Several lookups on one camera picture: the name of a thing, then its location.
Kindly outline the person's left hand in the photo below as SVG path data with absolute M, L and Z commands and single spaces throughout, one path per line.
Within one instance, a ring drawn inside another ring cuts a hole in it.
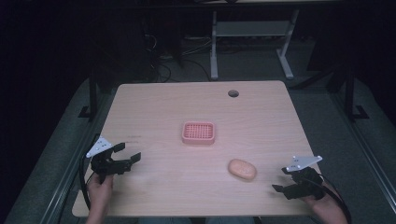
M 108 175 L 103 182 L 100 182 L 98 174 L 92 175 L 88 183 L 88 193 L 91 201 L 90 219 L 99 220 L 106 216 L 112 196 L 113 179 L 113 175 Z

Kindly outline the black metal stand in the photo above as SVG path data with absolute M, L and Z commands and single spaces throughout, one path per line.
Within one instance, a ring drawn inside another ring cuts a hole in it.
M 89 104 L 81 108 L 78 116 L 93 121 L 97 114 L 97 104 L 97 78 L 95 72 L 91 71 L 89 74 Z
M 346 117 L 354 122 L 356 119 L 368 119 L 369 116 L 361 105 L 354 104 L 355 75 L 351 65 L 344 68 L 344 112 Z

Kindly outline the pink soap dish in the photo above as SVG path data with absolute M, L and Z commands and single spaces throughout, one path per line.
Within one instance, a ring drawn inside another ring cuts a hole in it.
M 181 138 L 188 145 L 212 145 L 215 143 L 215 125 L 209 121 L 186 121 Z

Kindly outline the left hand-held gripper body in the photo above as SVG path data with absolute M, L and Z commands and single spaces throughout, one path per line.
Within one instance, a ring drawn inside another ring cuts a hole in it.
M 100 182 L 108 175 L 122 175 L 131 170 L 124 167 L 124 163 L 129 159 L 115 161 L 112 159 L 113 153 L 108 154 L 108 150 L 113 146 L 115 145 L 100 135 L 86 153 L 86 158 L 91 158 L 91 169 L 100 176 Z

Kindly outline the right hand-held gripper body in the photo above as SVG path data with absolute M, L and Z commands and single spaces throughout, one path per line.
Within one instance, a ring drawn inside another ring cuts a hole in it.
M 321 156 L 293 156 L 288 170 L 293 172 L 291 179 L 294 184 L 291 185 L 294 192 L 294 198 L 303 198 L 314 196 L 316 200 L 324 197 L 325 192 L 322 187 L 323 179 L 318 172 L 312 168 L 312 165 L 321 161 Z

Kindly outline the aluminium floor rail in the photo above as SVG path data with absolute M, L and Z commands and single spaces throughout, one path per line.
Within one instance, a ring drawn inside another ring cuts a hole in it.
M 366 162 L 368 163 L 371 172 L 380 187 L 384 197 L 386 198 L 391 210 L 396 214 L 396 188 L 393 186 L 389 180 L 388 175 L 385 173 L 384 169 L 380 165 L 379 161 L 375 157 L 375 154 L 364 138 L 361 130 L 358 128 L 356 120 L 351 119 L 347 113 L 344 111 L 344 103 L 342 99 L 337 94 L 330 94 L 330 98 L 334 103 L 337 111 L 340 113 L 344 123 L 346 124 L 349 132 L 352 134 L 353 138 L 357 142 L 361 153 L 363 154 Z
M 54 187 L 39 224 L 64 224 L 69 219 L 73 224 L 78 222 L 71 209 L 80 190 L 80 160 L 102 131 L 113 99 L 113 94 L 99 95 L 98 112 L 93 120 L 79 117 L 79 112 L 88 105 L 86 102 L 77 106 L 76 114 L 61 119 L 61 128 L 56 129 L 54 142 L 50 144 L 56 152 L 50 153 L 47 159 L 48 171 L 54 175 Z

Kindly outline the white metal table frame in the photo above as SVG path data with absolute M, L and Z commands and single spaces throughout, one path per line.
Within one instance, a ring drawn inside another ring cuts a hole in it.
M 212 13 L 211 50 L 210 50 L 210 79 L 219 78 L 217 40 L 219 37 L 258 37 L 283 36 L 283 46 L 276 50 L 286 79 L 294 79 L 287 60 L 287 51 L 293 31 L 299 16 L 299 9 L 295 9 L 288 21 L 219 21 L 218 12 Z

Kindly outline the person's right hand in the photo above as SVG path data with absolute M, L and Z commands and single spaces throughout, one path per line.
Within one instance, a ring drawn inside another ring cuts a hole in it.
M 308 207 L 318 216 L 324 216 L 326 214 L 339 214 L 344 215 L 341 207 L 338 205 L 335 199 L 330 195 L 326 194 L 322 199 L 316 200 L 314 196 L 303 197 L 302 201 L 305 202 Z

